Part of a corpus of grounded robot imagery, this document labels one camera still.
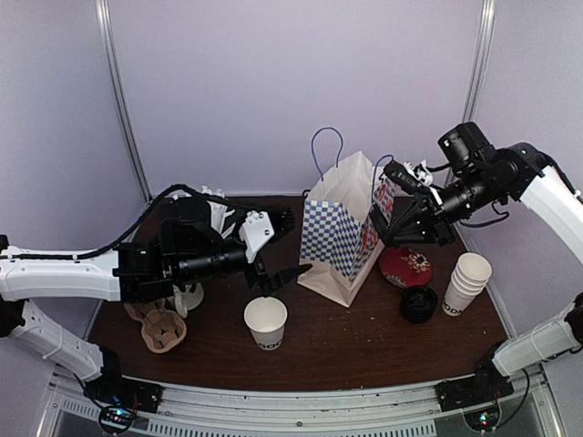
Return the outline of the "blue checkered paper bag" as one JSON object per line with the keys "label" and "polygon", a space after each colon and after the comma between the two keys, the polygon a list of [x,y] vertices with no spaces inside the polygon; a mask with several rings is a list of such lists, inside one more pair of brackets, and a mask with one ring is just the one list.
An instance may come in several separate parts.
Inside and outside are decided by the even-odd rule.
{"label": "blue checkered paper bag", "polygon": [[312,267],[298,284],[346,308],[350,307],[384,250],[369,213],[392,218],[396,185],[383,173],[385,155],[376,163],[358,151],[317,167],[319,179],[304,199],[300,263]]}

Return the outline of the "white paper coffee cup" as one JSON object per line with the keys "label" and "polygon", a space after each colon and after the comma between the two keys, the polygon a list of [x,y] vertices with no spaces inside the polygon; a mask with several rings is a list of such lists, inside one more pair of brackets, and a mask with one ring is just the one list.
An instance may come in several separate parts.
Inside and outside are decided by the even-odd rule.
{"label": "white paper coffee cup", "polygon": [[274,351],[282,345],[288,311],[281,300],[273,297],[251,300],[244,309],[243,319],[260,349]]}

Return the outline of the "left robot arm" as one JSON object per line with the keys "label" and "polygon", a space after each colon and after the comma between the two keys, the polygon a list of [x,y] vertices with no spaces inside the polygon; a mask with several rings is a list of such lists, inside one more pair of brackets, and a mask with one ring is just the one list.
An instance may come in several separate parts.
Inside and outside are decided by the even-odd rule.
{"label": "left robot arm", "polygon": [[233,202],[174,184],[154,198],[120,237],[90,251],[33,251],[1,238],[1,335],[23,340],[71,371],[112,404],[131,386],[114,351],[87,343],[46,318],[35,298],[150,303],[230,274],[271,296],[310,264],[270,275],[262,249],[294,229],[289,208]]}

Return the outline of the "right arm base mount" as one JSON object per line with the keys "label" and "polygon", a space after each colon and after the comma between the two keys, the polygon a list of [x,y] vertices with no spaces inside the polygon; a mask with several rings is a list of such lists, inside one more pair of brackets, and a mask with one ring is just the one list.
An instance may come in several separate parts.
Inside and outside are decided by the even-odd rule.
{"label": "right arm base mount", "polygon": [[513,393],[514,387],[508,378],[489,380],[483,374],[442,381],[435,385],[435,394],[442,412],[494,402]]}

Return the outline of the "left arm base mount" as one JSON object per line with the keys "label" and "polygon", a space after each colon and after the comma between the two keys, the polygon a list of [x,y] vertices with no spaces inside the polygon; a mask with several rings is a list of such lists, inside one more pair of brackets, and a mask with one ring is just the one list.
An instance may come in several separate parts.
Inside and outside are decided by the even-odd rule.
{"label": "left arm base mount", "polygon": [[84,394],[102,406],[124,407],[132,411],[156,413],[162,399],[163,387],[156,383],[125,377],[100,377],[83,383]]}

